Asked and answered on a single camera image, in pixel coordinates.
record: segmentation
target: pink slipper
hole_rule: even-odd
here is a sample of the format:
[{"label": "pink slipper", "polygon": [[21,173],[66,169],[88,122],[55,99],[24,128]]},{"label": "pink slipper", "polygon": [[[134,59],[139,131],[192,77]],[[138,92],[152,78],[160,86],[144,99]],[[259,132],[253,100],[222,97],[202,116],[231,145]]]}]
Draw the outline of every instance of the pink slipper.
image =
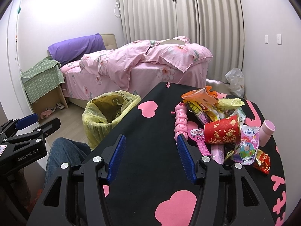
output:
[{"label": "pink slipper", "polygon": [[41,113],[41,119],[45,119],[52,114],[52,110],[46,110]]}]

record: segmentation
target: jeans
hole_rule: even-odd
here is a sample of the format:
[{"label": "jeans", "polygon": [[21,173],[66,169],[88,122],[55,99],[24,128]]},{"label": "jeans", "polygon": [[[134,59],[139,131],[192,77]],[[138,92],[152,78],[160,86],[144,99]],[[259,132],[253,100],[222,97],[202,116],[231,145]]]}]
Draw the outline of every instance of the jeans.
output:
[{"label": "jeans", "polygon": [[67,162],[71,166],[80,165],[90,153],[91,149],[85,143],[65,138],[56,139],[52,144],[47,160],[45,185],[61,164]]}]

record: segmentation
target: cable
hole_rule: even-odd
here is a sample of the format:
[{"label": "cable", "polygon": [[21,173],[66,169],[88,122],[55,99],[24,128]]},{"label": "cable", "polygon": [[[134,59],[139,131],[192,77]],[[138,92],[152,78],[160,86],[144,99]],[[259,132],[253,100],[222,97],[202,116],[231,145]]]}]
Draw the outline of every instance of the cable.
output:
[{"label": "cable", "polygon": [[[117,15],[116,14],[116,6],[118,6],[118,9],[119,9],[119,15]],[[119,18],[120,16],[121,16],[121,10],[120,10],[120,6],[119,6],[119,4],[118,4],[118,0],[116,0],[116,5],[115,5],[115,8],[114,8],[114,13],[115,13],[115,16],[117,17],[117,18]]]}]

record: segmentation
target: knee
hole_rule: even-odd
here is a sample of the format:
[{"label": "knee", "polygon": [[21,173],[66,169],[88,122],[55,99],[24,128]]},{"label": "knee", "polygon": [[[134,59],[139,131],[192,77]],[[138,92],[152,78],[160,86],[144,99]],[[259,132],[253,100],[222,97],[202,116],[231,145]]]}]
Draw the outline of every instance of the knee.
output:
[{"label": "knee", "polygon": [[51,153],[58,153],[63,150],[67,150],[70,147],[70,141],[65,138],[57,138],[52,146],[51,146]]}]

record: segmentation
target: blue gripper pad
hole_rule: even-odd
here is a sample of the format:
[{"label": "blue gripper pad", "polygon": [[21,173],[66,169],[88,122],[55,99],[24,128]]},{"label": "blue gripper pad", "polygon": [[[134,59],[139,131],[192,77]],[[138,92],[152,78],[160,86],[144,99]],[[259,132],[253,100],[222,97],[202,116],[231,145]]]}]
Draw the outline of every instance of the blue gripper pad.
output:
[{"label": "blue gripper pad", "polygon": [[195,174],[195,163],[193,162],[192,157],[181,135],[179,135],[177,138],[177,149],[186,173],[186,177],[193,184],[195,184],[197,181],[197,176]]},{"label": "blue gripper pad", "polygon": [[39,117],[36,113],[33,113],[29,116],[26,116],[20,120],[18,120],[16,124],[16,128],[19,130],[24,129],[25,127],[29,127],[30,125],[36,123],[38,121]]},{"label": "blue gripper pad", "polygon": [[126,144],[126,139],[125,136],[122,135],[114,151],[114,154],[109,162],[109,171],[107,176],[108,184],[111,184],[117,177],[117,172],[120,167],[121,159],[125,151],[125,144]]}]

